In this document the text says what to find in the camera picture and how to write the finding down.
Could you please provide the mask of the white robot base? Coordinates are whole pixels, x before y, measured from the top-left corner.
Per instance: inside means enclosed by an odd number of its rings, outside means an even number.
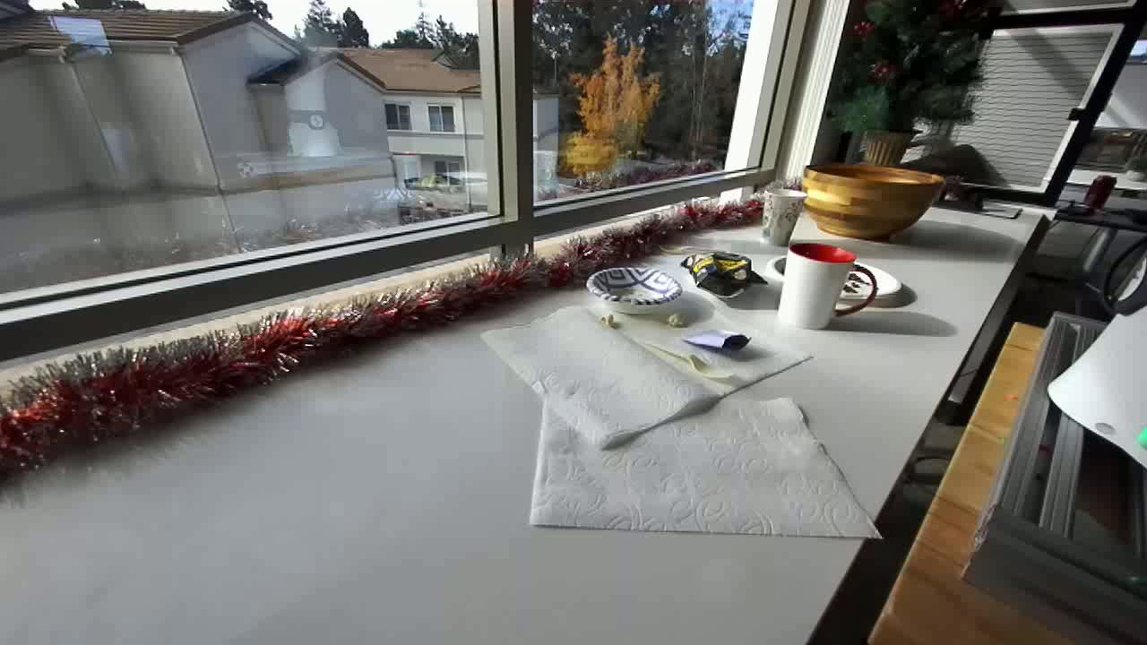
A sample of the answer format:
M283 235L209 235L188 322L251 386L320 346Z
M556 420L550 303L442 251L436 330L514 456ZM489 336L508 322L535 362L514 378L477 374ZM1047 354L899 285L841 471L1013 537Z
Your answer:
M1080 427L1147 467L1147 313L1114 316L1047 395Z

